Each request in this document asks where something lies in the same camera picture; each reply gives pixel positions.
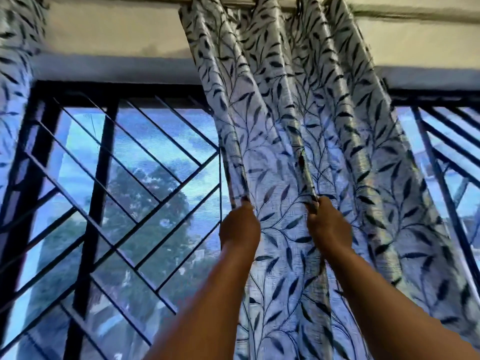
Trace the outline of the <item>person's right hand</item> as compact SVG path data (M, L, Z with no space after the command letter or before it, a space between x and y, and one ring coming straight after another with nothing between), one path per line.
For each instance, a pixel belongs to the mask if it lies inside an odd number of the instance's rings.
M315 247L325 258L352 250L351 224L337 210L327 196L317 199L320 204L318 215L308 215L307 228Z

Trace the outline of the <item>person's left hand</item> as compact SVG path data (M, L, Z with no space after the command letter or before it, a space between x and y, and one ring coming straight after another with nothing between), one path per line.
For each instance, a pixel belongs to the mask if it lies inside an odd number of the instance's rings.
M256 251L261 237L260 222L255 216L254 207L246 197L234 208L220 224L219 239L221 249L228 246Z

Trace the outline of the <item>white leaf print curtain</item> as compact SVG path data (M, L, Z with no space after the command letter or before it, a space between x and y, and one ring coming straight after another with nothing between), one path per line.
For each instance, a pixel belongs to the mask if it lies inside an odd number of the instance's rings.
M306 227L326 196L353 249L480 353L480 305L344 0L179 10L213 111L232 207L249 198L261 242L233 360L373 360Z
M0 210L45 38L45 0L0 0Z

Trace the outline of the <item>person's right forearm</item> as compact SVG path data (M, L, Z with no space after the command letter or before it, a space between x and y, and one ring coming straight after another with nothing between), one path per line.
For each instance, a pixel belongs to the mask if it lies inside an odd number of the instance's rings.
M352 248L322 247L374 360L480 360L458 333L388 283Z

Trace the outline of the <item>person's left forearm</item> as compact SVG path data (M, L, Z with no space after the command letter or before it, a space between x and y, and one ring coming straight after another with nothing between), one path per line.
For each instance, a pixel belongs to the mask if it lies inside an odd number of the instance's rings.
M244 288L259 237L229 239L195 297L143 360L233 360Z

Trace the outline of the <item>black metal window grille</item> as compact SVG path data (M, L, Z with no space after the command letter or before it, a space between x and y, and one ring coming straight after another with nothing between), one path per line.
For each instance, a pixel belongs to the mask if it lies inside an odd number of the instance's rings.
M197 86L40 83L0 234L1 360L140 360L232 207Z

